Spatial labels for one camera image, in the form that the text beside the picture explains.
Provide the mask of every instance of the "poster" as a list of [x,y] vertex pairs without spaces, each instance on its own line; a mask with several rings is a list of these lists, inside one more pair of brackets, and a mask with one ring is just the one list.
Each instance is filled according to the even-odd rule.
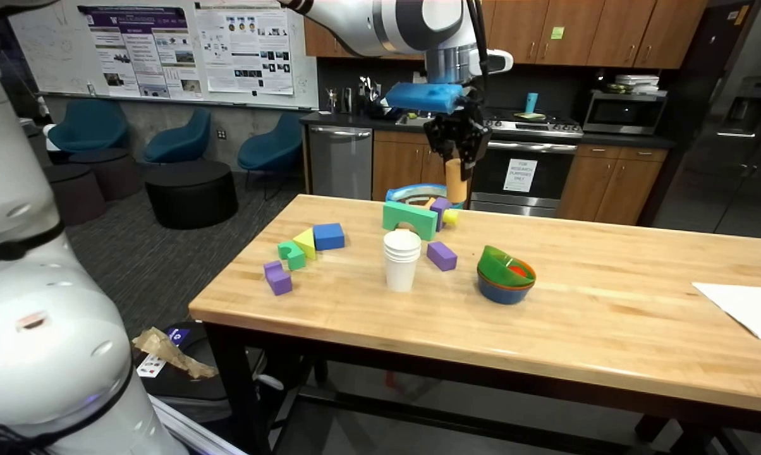
[[193,99],[199,72],[183,6],[79,6],[108,92]]
[[283,10],[198,10],[208,91],[293,92]]

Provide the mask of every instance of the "table top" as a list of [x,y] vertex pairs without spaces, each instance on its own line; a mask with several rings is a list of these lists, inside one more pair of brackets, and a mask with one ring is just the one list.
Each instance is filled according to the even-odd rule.
[[[605,221],[463,211],[423,252],[410,293],[385,288],[382,204],[298,195],[193,303],[198,321],[319,338],[470,367],[680,396],[761,412],[761,341],[693,283],[761,285],[761,239]],[[317,221],[342,221],[343,249],[293,273],[272,295],[264,263]],[[475,290],[484,245],[535,271],[525,301]]]

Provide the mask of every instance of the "yellow block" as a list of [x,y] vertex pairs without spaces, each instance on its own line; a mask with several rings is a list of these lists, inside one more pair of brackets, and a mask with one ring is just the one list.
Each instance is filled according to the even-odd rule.
[[443,221],[444,221],[444,226],[456,230],[458,226],[458,210],[444,210]]
[[298,248],[303,249],[303,254],[307,254],[309,261],[319,257],[319,249],[313,248],[313,233],[312,233],[312,226],[303,230],[303,233],[298,233],[298,234],[293,237],[293,242],[298,242]]

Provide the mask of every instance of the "whiteboard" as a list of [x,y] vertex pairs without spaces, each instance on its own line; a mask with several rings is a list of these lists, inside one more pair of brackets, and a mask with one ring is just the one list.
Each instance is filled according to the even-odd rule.
[[60,0],[11,25],[44,92],[319,106],[303,18],[272,0]]

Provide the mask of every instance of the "black ottoman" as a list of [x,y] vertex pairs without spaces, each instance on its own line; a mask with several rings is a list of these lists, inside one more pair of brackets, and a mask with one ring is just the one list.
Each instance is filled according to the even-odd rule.
[[179,161],[146,168],[146,195],[164,226],[205,226],[237,210],[233,173],[219,161]]
[[89,221],[106,210],[103,191],[98,188],[90,166],[56,164],[46,168],[46,177],[54,186],[54,199],[65,224]]
[[68,161],[90,166],[106,199],[121,199],[142,188],[142,166],[126,149],[71,153]]

